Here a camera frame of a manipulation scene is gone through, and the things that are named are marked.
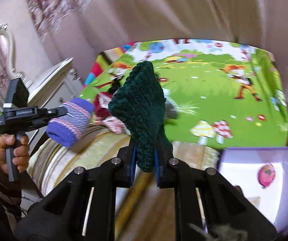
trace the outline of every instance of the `purple striped sock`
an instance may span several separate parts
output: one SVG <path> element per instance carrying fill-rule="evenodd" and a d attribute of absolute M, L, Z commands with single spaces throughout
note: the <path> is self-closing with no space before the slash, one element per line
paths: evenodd
<path fill-rule="evenodd" d="M 89 124 L 94 105 L 81 98 L 62 104 L 67 114 L 50 120 L 46 133 L 59 144 L 70 148 L 83 136 Z"/>

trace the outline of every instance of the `knitted sock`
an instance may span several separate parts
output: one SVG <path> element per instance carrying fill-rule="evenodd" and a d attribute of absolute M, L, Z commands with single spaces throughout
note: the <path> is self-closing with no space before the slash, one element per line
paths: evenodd
<path fill-rule="evenodd" d="M 133 68 L 108 109 L 125 123 L 135 139 L 138 166 L 151 172 L 157 137 L 164 148 L 172 148 L 164 132 L 165 98 L 151 62 L 141 62 Z"/>
<path fill-rule="evenodd" d="M 67 110 L 66 115 L 51 119 L 46 132 L 50 138 L 69 148 L 83 136 L 94 105 L 81 98 L 74 98 L 62 106 Z"/>

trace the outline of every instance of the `black gimbal handle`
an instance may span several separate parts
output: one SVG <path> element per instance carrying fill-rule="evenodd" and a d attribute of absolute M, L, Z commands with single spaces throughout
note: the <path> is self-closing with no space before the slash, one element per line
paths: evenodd
<path fill-rule="evenodd" d="M 14 149 L 21 146 L 20 140 L 21 138 L 26 135 L 24 131 L 20 131 L 15 136 L 15 143 L 12 146 L 6 147 L 6 162 L 8 167 L 8 180 L 9 182 L 19 181 L 20 180 L 20 173 L 15 164 L 13 164 L 12 159 L 14 156 Z"/>

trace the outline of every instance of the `metal screw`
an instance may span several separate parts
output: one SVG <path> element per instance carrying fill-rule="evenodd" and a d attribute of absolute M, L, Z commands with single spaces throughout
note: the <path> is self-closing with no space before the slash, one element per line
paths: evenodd
<path fill-rule="evenodd" d="M 177 165 L 179 163 L 179 160 L 177 158 L 171 158 L 168 161 L 171 165 Z"/>
<path fill-rule="evenodd" d="M 216 174 L 215 168 L 207 168 L 206 173 L 208 173 L 210 176 L 214 176 Z"/>
<path fill-rule="evenodd" d="M 121 161 L 122 161 L 122 160 L 121 160 L 120 158 L 117 158 L 117 157 L 111 159 L 111 162 L 112 162 L 114 165 L 119 164 Z"/>
<path fill-rule="evenodd" d="M 85 171 L 85 168 L 83 168 L 83 167 L 76 167 L 76 168 L 74 169 L 74 172 L 75 172 L 77 175 L 82 174 L 84 171 Z"/>

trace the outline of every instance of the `green knitted sock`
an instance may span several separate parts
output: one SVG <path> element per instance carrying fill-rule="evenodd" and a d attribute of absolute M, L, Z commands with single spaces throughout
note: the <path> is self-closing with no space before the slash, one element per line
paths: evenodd
<path fill-rule="evenodd" d="M 151 172 L 157 136 L 164 148 L 172 148 L 164 132 L 165 98 L 151 62 L 141 62 L 133 68 L 108 110 L 125 123 L 135 139 L 138 166 Z"/>

